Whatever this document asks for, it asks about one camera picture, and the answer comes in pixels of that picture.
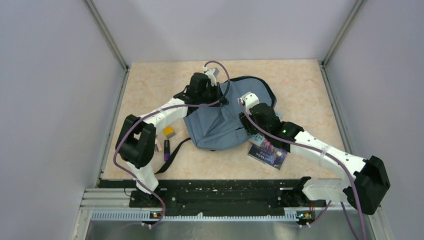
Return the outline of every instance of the gray floor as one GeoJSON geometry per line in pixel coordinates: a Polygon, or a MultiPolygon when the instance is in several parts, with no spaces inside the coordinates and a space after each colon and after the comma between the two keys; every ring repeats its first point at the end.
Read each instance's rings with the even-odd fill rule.
{"type": "MultiPolygon", "coordinates": [[[[350,219],[361,235],[356,211],[349,212],[350,219]]],[[[374,240],[367,220],[368,239],[374,240]]],[[[354,240],[342,211],[329,210],[311,228],[285,226],[288,222],[173,222],[164,221],[153,230],[125,221],[92,221],[86,240],[354,240]]]]}

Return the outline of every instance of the blue book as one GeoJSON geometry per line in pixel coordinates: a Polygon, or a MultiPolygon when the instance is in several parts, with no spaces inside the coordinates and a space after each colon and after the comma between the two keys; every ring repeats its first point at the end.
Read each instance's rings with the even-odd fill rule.
{"type": "Polygon", "coordinates": [[[260,146],[253,144],[248,155],[279,171],[284,159],[286,159],[287,151],[274,147],[268,140],[264,139],[260,146]]]}

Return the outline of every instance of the white wall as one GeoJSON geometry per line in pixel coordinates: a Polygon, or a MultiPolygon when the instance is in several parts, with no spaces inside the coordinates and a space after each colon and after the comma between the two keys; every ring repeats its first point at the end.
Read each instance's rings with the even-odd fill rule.
{"type": "Polygon", "coordinates": [[[95,0],[127,63],[323,59],[356,0],[95,0]]]}
{"type": "Polygon", "coordinates": [[[0,239],[69,239],[123,78],[81,0],[0,3],[0,239]]]}
{"type": "Polygon", "coordinates": [[[380,157],[397,239],[421,239],[424,1],[367,1],[329,64],[355,153],[380,157]]]}

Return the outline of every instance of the beige table surface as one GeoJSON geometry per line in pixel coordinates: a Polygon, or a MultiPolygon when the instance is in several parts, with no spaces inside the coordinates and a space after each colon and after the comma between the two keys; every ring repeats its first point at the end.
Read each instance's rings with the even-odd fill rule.
{"type": "MultiPolygon", "coordinates": [[[[184,89],[194,72],[201,72],[204,61],[133,63],[116,122],[103,179],[130,179],[113,164],[115,144],[124,119],[142,115],[165,104],[184,89]]],[[[301,60],[234,60],[222,61],[230,77],[256,76],[265,80],[277,98],[275,111],[284,121],[294,122],[318,139],[343,150],[330,100],[316,59],[301,60]]],[[[220,69],[219,82],[226,76],[220,69]]],[[[170,139],[171,152],[188,138],[183,119],[171,125],[176,136],[170,139]]],[[[158,140],[163,143],[161,131],[158,140]]],[[[314,162],[289,153],[277,171],[247,155],[251,143],[224,151],[197,149],[191,141],[182,145],[169,169],[158,179],[297,179],[303,176],[336,178],[314,162]]],[[[118,155],[118,162],[127,167],[118,155]]],[[[162,152],[155,153],[152,166],[157,171],[164,164],[162,152]]]]}

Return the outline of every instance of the bag strap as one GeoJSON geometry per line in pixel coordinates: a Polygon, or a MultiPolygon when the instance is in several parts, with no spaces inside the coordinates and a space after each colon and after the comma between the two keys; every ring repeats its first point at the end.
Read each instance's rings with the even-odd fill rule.
{"type": "Polygon", "coordinates": [[[172,152],[172,154],[169,156],[168,160],[165,162],[165,164],[159,169],[159,171],[157,171],[155,174],[161,174],[164,173],[172,164],[172,162],[174,161],[175,157],[177,156],[178,151],[181,148],[181,145],[183,145],[183,143],[187,142],[188,140],[191,140],[192,138],[186,138],[184,140],[182,140],[178,146],[175,148],[175,150],[172,152]]]}

